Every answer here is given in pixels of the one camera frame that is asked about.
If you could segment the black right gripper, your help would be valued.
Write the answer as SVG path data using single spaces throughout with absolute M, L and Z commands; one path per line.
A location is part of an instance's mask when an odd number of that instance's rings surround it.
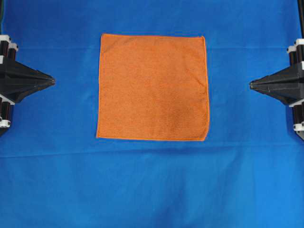
M 279 100 L 292 109 L 293 130 L 304 130 L 304 39 L 287 49 L 290 66 L 253 80 L 250 89 Z

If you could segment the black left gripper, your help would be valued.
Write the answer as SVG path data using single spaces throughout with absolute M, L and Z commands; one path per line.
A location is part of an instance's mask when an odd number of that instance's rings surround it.
M 0 127 L 11 127 L 15 103 L 55 84 L 55 79 L 15 61 L 19 47 L 9 35 L 0 36 Z M 41 80 L 9 80 L 12 78 Z

